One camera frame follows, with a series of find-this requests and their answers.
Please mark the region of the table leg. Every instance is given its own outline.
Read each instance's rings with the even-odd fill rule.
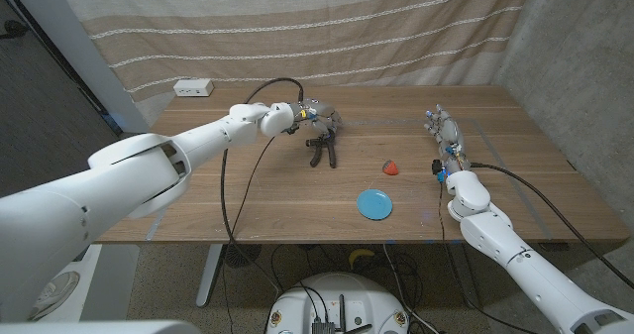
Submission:
[[[480,307],[479,296],[477,295],[476,290],[476,283],[472,274],[472,267],[469,264],[469,259],[467,258],[467,253],[465,252],[465,245],[449,245],[449,251],[454,257],[458,282],[463,288],[463,292],[469,298],[473,305]],[[468,307],[472,307],[466,300],[465,303]]]
[[[216,275],[220,267],[220,253],[222,252],[223,245],[212,244],[209,246],[209,252],[207,253],[207,262],[205,263],[205,269],[202,272],[202,278],[200,279],[200,286],[198,287],[198,295],[196,296],[196,305],[200,308],[205,307],[209,303],[209,297],[211,296],[211,290],[214,287]]]

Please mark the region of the blue plate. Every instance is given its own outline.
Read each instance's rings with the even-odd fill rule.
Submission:
[[[368,219],[382,220],[392,212],[392,201],[384,192],[368,189],[359,194],[357,208]]]

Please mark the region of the white stripe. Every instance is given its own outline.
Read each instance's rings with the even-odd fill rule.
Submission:
[[[338,19],[334,21],[323,21],[317,23],[306,23],[300,25],[290,25],[290,26],[275,26],[275,27],[256,27],[256,28],[237,28],[237,29],[217,29],[217,30],[191,30],[191,29],[177,29],[177,30],[162,30],[162,29],[154,29],[154,28],[124,28],[117,29],[112,31],[107,31],[103,33],[99,33],[96,35],[90,36],[90,39],[97,40],[105,37],[110,37],[118,34],[129,34],[129,33],[157,33],[157,34],[199,34],[199,35],[213,35],[213,34],[234,34],[234,33],[257,33],[257,32],[277,32],[277,31],[291,31],[291,30],[300,30],[300,29],[308,29],[308,28],[316,28],[316,27],[325,27],[332,26],[344,23],[358,22],[369,20],[376,17],[387,16],[394,13],[410,11],[413,9],[424,8],[435,6],[443,3],[447,3],[453,0],[434,0],[423,3],[417,3],[401,8],[395,8],[379,13],[374,13],[370,15],[358,16],[358,17],[349,17]]]
[[[433,31],[424,32],[424,33],[417,34],[417,35],[414,35],[414,36],[393,38],[393,39],[384,40],[384,41],[371,42],[371,43],[367,43],[367,44],[350,46],[350,47],[343,47],[343,48],[334,48],[334,49],[329,49],[329,50],[325,50],[325,51],[293,53],[293,54],[285,54],[285,55],[268,55],[268,56],[164,56],[164,55],[137,56],[137,57],[129,58],[127,60],[123,60],[123,61],[120,61],[120,62],[117,62],[117,63],[114,63],[114,64],[110,64],[108,66],[111,67],[111,68],[116,68],[116,67],[127,65],[129,63],[133,63],[133,62],[137,62],[137,61],[151,60],[151,59],[161,59],[161,58],[180,59],[180,60],[253,60],[253,59],[286,58],[286,57],[299,57],[299,56],[318,56],[318,55],[324,55],[324,54],[330,54],[330,53],[347,52],[347,51],[354,51],[354,50],[361,49],[361,48],[380,46],[380,45],[384,45],[384,44],[411,41],[411,40],[416,39],[416,38],[426,37],[426,36],[430,36],[430,35],[442,32],[442,31],[444,31],[446,29],[449,29],[451,27],[456,27],[456,26],[463,25],[463,24],[468,24],[468,23],[481,22],[481,21],[483,21],[485,19],[488,19],[488,18],[490,18],[492,16],[495,16],[495,15],[498,15],[500,13],[510,12],[510,11],[519,11],[521,9],[522,9],[522,7],[502,8],[500,10],[497,10],[497,11],[495,11],[493,13],[490,13],[490,14],[488,14],[486,16],[483,16],[483,17],[475,17],[475,18],[470,18],[470,19],[466,19],[466,20],[462,20],[462,21],[457,21],[457,22],[454,22],[454,23],[450,23],[450,24],[448,24],[446,26],[443,26],[443,27],[441,27],[439,29],[435,29]]]
[[[384,65],[384,66],[367,67],[367,68],[357,69],[357,70],[337,71],[337,72],[321,73],[321,74],[306,75],[306,76],[291,76],[291,77],[295,78],[295,79],[298,79],[298,80],[310,80],[310,79],[315,79],[315,78],[340,76],[340,75],[350,75],[350,74],[361,73],[361,72],[385,70],[385,69],[388,69],[388,68],[391,68],[391,67],[409,65],[411,63],[414,63],[414,62],[417,62],[417,61],[421,61],[421,60],[424,60],[424,59],[429,58],[429,57],[449,56],[449,55],[458,54],[458,53],[463,52],[463,51],[465,51],[465,50],[467,50],[469,48],[474,48],[474,47],[480,46],[480,45],[482,45],[482,44],[484,44],[486,42],[505,42],[505,41],[508,41],[509,39],[510,39],[510,37],[503,37],[503,38],[491,37],[491,38],[487,38],[485,40],[482,40],[480,42],[470,44],[470,45],[468,45],[466,47],[463,47],[463,48],[460,48],[458,50],[431,53],[429,55],[418,57],[418,58],[413,59],[413,60],[397,62],[397,63],[394,63],[394,64],[389,64],[389,65]],[[170,82],[170,81],[176,81],[176,80],[180,80],[180,79],[192,79],[192,78],[197,78],[197,77],[192,77],[192,76],[170,77],[170,78],[163,79],[163,80],[157,80],[157,81],[148,82],[148,83],[145,83],[143,85],[139,85],[137,87],[134,87],[134,88],[131,88],[131,89],[127,89],[126,91],[127,92],[136,92],[136,91],[144,89],[144,88],[146,88],[148,86],[158,85],[158,84],[161,84],[161,83]],[[227,77],[227,78],[212,78],[211,80],[212,81],[226,81],[226,82],[268,81],[268,80],[271,80],[272,78],[273,77]]]

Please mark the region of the black connector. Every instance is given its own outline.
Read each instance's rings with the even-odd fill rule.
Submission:
[[[432,173],[434,175],[437,175],[441,171],[443,171],[443,164],[440,162],[440,160],[433,160],[432,161]]]

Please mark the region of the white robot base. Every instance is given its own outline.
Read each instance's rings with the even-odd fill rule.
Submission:
[[[409,318],[401,303],[381,285],[355,274],[325,273],[302,280],[277,299],[268,317],[266,333],[318,334],[335,333],[337,329],[405,334],[408,325]]]

